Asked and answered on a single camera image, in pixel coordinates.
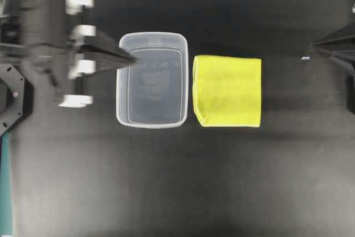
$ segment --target black metal bracket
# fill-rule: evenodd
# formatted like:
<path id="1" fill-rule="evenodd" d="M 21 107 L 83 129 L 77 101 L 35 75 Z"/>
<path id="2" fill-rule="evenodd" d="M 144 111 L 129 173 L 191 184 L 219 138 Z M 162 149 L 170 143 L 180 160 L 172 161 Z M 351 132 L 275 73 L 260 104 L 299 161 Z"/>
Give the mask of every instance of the black metal bracket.
<path id="1" fill-rule="evenodd" d="M 0 79 L 3 80 L 10 92 L 10 103 L 0 116 L 0 136 L 8 131 L 22 116 L 24 116 L 24 76 L 11 64 L 0 64 Z"/>
<path id="2" fill-rule="evenodd" d="M 331 57 L 331 60 L 355 76 L 355 23 L 312 42 L 312 49 Z"/>

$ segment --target black table surface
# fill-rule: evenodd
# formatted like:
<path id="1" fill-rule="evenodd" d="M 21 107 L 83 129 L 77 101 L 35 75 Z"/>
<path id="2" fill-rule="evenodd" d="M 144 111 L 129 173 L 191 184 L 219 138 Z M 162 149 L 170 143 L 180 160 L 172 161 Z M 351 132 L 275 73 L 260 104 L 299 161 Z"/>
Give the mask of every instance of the black table surface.
<path id="1" fill-rule="evenodd" d="M 115 115 L 116 72 L 88 79 L 94 104 L 53 104 L 26 64 L 33 113 L 10 132 L 15 236 L 354 236 L 351 84 L 311 40 L 353 21 L 355 0 L 95 0 L 92 22 L 184 35 L 189 110 L 179 128 Z M 262 59 L 260 128 L 203 128 L 194 55 Z"/>

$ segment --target yellow microfiber cloth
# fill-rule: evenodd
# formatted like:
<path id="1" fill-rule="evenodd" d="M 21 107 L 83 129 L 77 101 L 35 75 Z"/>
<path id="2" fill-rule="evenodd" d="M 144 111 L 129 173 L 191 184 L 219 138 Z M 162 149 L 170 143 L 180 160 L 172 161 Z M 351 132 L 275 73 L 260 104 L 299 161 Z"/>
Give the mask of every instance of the yellow microfiber cloth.
<path id="1" fill-rule="evenodd" d="M 259 127 L 261 60 L 196 56 L 194 112 L 204 127 Z"/>

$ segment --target green mat edge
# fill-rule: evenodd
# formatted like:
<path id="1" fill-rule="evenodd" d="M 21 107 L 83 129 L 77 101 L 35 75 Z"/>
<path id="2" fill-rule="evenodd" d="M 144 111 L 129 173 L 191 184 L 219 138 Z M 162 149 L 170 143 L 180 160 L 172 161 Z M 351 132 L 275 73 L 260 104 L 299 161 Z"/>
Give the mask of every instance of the green mat edge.
<path id="1" fill-rule="evenodd" d="M 9 136 L 2 137 L 0 165 L 0 235 L 12 235 L 12 209 L 9 177 Z"/>

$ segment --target clear plastic container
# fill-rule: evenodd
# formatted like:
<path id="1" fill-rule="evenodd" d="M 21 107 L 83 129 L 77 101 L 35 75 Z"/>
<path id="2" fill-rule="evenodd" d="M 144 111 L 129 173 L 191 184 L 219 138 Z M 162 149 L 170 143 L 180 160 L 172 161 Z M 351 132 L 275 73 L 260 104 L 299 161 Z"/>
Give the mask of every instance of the clear plastic container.
<path id="1" fill-rule="evenodd" d="M 118 121 L 140 128 L 181 126 L 189 96 L 186 39 L 177 33 L 129 33 L 119 45 L 137 62 L 117 71 Z"/>

